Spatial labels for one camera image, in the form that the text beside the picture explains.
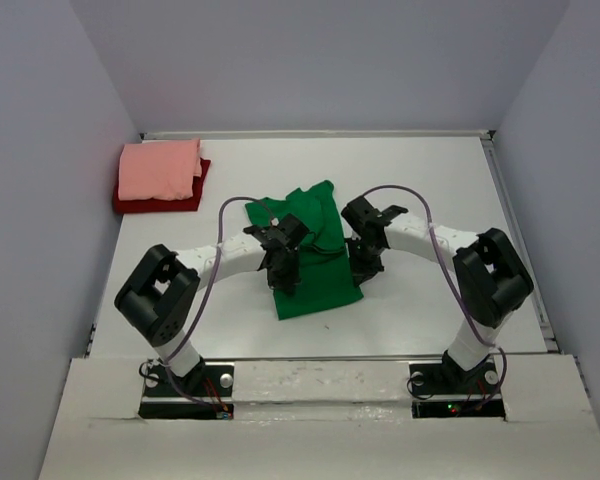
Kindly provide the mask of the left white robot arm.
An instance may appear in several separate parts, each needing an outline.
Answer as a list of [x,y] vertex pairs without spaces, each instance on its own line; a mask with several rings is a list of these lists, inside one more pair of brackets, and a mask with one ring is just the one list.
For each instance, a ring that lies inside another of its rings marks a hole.
[[184,327],[199,290],[264,271],[273,292],[291,296],[300,283],[300,252],[309,228],[292,214],[268,226],[248,226],[215,246],[176,252],[151,247],[117,293],[114,306],[155,350],[175,392],[192,398],[205,362]]

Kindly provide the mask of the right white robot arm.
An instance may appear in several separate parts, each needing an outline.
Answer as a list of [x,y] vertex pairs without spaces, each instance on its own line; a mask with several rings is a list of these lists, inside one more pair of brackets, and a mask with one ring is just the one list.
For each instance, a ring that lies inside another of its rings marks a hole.
[[509,237],[497,228],[474,233],[436,227],[430,218],[401,206],[379,210],[363,196],[346,204],[341,215],[353,232],[346,245],[355,285],[384,270],[386,250],[441,267],[465,320],[441,363],[425,378],[453,392],[466,390],[486,364],[503,324],[534,290]]

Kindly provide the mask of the green t-shirt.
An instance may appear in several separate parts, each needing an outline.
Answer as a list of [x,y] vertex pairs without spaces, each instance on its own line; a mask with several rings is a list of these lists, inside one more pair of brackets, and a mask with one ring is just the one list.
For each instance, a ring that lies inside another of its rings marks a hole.
[[278,219],[292,214],[309,228],[299,247],[300,284],[292,295],[274,294],[280,320],[348,306],[363,299],[361,289],[354,285],[331,181],[324,180],[307,190],[297,188],[282,200],[264,197],[245,208],[254,225],[267,225],[270,214]]

